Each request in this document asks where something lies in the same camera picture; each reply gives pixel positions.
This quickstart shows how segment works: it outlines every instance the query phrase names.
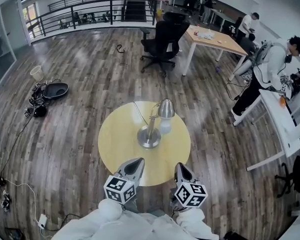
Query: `window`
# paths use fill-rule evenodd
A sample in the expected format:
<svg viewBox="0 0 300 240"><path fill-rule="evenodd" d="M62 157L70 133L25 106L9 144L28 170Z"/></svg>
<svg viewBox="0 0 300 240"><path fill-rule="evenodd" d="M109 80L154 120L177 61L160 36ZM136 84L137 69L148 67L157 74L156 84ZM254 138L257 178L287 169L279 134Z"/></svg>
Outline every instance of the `window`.
<svg viewBox="0 0 300 240"><path fill-rule="evenodd" d="M33 3L23 9L23 17L25 20L26 27L28 28L30 38L33 39L37 36L42 35L40 22L38 19L36 4Z"/></svg>

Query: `chair armrest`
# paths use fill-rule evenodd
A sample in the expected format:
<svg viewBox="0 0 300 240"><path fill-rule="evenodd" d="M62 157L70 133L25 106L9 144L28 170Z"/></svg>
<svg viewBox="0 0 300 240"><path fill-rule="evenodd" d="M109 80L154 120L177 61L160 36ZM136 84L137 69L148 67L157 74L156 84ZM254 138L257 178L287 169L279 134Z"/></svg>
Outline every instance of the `chair armrest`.
<svg viewBox="0 0 300 240"><path fill-rule="evenodd" d="M143 39L147 40L147 34L150 34L150 31L145 27L140 27L140 30L143 32Z"/></svg>

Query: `desk lamp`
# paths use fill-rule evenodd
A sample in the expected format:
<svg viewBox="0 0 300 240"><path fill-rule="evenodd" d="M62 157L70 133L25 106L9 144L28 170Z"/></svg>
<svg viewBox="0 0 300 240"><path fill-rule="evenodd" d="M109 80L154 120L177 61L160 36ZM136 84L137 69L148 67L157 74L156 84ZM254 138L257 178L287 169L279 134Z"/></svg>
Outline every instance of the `desk lamp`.
<svg viewBox="0 0 300 240"><path fill-rule="evenodd" d="M156 115L153 115L155 108L158 108ZM150 115L149 125L143 126L137 134L138 143L146 149L153 149L158 146L161 134L168 134L171 131L171 119L175 116L174 104L169 98L154 105ZM155 128L155 120L161 118L160 131Z"/></svg>

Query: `power strip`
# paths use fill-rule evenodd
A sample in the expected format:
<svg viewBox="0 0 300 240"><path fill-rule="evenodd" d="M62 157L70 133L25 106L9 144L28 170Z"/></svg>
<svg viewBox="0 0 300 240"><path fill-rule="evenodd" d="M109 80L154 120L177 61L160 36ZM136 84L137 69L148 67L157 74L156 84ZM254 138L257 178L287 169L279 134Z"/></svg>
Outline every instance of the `power strip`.
<svg viewBox="0 0 300 240"><path fill-rule="evenodd" d="M44 215L44 214L41 214L40 219L39 219L39 223L38 223L39 228L44 230L45 227L46 227L46 224L47 224L47 220L48 220L47 216Z"/></svg>

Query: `white cable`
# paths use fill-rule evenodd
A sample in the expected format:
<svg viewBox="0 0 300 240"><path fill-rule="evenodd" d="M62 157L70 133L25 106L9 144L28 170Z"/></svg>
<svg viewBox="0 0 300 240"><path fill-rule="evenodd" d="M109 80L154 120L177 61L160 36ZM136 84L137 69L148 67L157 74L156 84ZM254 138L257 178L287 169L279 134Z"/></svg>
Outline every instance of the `white cable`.
<svg viewBox="0 0 300 240"><path fill-rule="evenodd" d="M53 238L52 235L44 236L44 235L42 234L42 228L40 228L40 235L41 235L44 239L46 239L46 238Z"/></svg>
<svg viewBox="0 0 300 240"><path fill-rule="evenodd" d="M37 205L36 205L36 193L34 192L34 190L27 184L27 183L22 183L22 184L20 184L20 185L16 185L16 184L14 184L13 182L11 182L10 180L8 180L8 179L5 179L7 182L10 182L11 184L13 184L13 185L15 185L16 187L20 187L20 186L22 186L22 185L26 185L26 186L28 186L30 189L31 189L31 191L33 192L33 195L34 195L34 219L35 219L35 221L39 224L39 221L37 221Z"/></svg>

